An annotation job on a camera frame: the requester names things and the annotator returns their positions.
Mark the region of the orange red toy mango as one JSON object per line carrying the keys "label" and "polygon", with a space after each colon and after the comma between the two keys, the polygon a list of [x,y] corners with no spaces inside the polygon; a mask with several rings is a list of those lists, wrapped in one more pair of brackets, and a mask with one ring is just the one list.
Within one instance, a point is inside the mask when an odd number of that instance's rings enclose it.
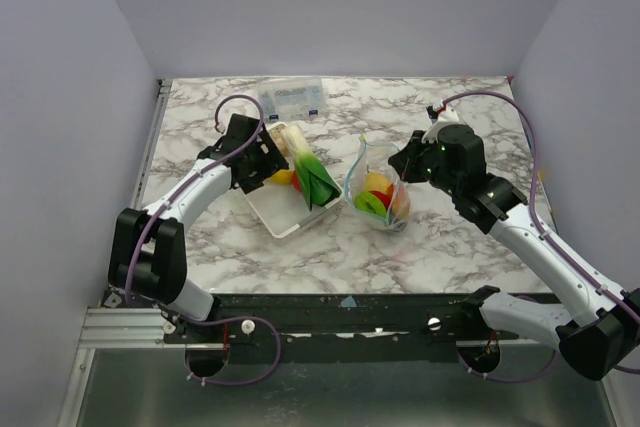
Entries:
{"label": "orange red toy mango", "polygon": [[398,184],[394,187],[390,208],[391,214],[395,219],[406,219],[409,216],[411,202],[403,184]]}

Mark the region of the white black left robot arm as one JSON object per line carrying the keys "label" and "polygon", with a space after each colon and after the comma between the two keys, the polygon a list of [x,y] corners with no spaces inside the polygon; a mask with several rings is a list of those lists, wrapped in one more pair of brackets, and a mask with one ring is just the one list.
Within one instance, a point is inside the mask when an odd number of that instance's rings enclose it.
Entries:
{"label": "white black left robot arm", "polygon": [[259,120],[231,116],[225,134],[203,149],[163,197],[117,217],[108,282],[196,322],[212,318],[214,297],[188,279],[185,234],[211,203],[232,189],[251,193],[288,161]]}

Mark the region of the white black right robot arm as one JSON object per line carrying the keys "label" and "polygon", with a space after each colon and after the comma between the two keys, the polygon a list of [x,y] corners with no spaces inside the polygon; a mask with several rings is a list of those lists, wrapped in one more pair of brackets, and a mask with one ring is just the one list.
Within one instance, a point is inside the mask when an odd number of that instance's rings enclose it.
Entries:
{"label": "white black right robot arm", "polygon": [[639,293],[596,271],[540,221],[511,182],[488,172],[484,144],[453,124],[428,141],[416,131],[388,163],[408,183],[427,182],[451,197],[456,211],[514,253],[551,289],[555,304],[538,304],[494,287],[468,301],[495,331],[559,352],[583,377],[605,377],[639,345]]}

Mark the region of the red toy apple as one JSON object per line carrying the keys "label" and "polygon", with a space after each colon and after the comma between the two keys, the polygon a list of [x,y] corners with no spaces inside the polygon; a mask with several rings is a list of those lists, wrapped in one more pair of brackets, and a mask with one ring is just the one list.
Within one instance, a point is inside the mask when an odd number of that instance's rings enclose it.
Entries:
{"label": "red toy apple", "polygon": [[388,209],[392,203],[392,195],[388,195],[385,192],[381,191],[372,191],[372,194],[375,195],[383,204],[383,206]]}

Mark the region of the yellow toy starfruit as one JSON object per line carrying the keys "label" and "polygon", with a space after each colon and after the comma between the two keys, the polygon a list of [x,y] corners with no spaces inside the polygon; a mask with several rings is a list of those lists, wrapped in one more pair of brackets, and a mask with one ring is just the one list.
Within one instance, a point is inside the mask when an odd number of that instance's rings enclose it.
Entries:
{"label": "yellow toy starfruit", "polygon": [[295,171],[281,169],[273,174],[268,181],[277,185],[290,185],[293,182]]}

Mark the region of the yellow toy lemon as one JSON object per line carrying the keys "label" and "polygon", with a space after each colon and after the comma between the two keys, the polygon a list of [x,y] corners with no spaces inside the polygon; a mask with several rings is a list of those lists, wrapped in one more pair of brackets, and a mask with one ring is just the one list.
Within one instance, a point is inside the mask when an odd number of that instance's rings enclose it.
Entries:
{"label": "yellow toy lemon", "polygon": [[381,191],[387,192],[392,182],[383,174],[377,172],[368,172],[365,178],[365,191]]}

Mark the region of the clear zip top bag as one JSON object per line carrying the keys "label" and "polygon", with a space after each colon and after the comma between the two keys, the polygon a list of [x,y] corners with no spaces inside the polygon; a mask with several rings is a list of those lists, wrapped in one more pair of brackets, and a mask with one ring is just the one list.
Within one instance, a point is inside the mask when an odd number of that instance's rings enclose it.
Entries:
{"label": "clear zip top bag", "polygon": [[393,143],[370,142],[362,135],[358,155],[345,178],[348,206],[377,230],[402,232],[409,222],[409,194],[389,164],[389,159],[399,152]]}

